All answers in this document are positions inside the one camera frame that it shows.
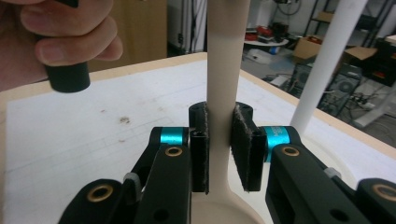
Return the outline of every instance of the cable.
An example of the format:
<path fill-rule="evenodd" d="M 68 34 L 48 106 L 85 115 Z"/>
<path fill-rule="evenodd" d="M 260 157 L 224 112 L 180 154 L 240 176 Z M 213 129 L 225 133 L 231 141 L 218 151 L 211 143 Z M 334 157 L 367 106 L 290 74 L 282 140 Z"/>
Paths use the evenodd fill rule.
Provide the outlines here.
<path fill-rule="evenodd" d="M 300 11 L 302 2 L 303 2 L 303 0 L 299 0 L 299 1 L 298 1 L 297 8 L 296 8 L 293 12 L 290 12 L 290 6 L 291 6 L 291 4 L 288 4 L 288 12 L 285 12 L 284 10 L 282 10 L 282 8 L 279 6 L 279 4 L 276 4 L 276 8 L 277 8 L 283 15 L 286 15 L 286 16 L 293 16 L 293 15 L 297 14 L 297 12 Z"/>

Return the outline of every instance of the hand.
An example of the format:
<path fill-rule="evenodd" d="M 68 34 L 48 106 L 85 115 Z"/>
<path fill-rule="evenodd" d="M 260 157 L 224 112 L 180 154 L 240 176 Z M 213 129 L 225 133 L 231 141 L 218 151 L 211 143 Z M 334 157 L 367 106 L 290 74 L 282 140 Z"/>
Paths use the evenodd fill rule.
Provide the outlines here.
<path fill-rule="evenodd" d="M 122 44 L 112 0 L 0 0 L 0 91 L 46 78 L 43 64 L 117 60 Z M 36 41 L 35 35 L 49 38 Z"/>

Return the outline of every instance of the screw hole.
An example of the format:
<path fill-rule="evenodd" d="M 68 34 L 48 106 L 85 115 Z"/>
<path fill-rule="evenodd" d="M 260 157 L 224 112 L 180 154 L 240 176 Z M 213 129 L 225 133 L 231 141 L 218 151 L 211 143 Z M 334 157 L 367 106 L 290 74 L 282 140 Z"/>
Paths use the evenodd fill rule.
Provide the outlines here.
<path fill-rule="evenodd" d="M 295 149 L 295 148 L 293 148 L 293 147 L 283 147 L 282 148 L 282 152 L 283 152 L 283 154 L 288 155 L 288 156 L 298 156 L 298 155 L 300 155 L 300 151 Z"/>
<path fill-rule="evenodd" d="M 154 212 L 154 219 L 159 222 L 164 222 L 169 218 L 169 213 L 165 209 L 159 209 Z"/>
<path fill-rule="evenodd" d="M 87 198 L 88 201 L 92 203 L 99 203 L 110 197 L 112 193 L 113 187 L 108 184 L 102 184 L 91 189 L 90 192 L 88 192 Z"/>
<path fill-rule="evenodd" d="M 339 221 L 342 221 L 342 222 L 348 222 L 349 221 L 349 217 L 347 216 L 347 214 L 345 214 L 341 210 L 332 209 L 332 210 L 330 210 L 330 214 L 332 215 L 332 217 L 334 217 L 335 219 L 337 219 Z"/>

